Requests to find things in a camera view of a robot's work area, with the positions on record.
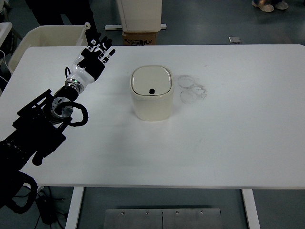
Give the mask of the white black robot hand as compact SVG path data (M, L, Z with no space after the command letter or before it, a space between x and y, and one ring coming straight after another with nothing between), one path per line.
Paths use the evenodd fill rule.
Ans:
M81 94L87 85L100 77L106 63L114 55L115 49L111 49L111 46L112 39L108 37L92 39L74 61L66 76L65 85Z

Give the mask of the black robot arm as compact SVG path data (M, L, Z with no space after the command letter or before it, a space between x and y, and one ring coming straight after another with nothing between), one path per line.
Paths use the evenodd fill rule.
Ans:
M40 166L66 139L66 127L88 122L87 109L76 102L79 92L63 86L55 95L48 89L17 112L15 131L0 143L0 171L20 171L29 159Z

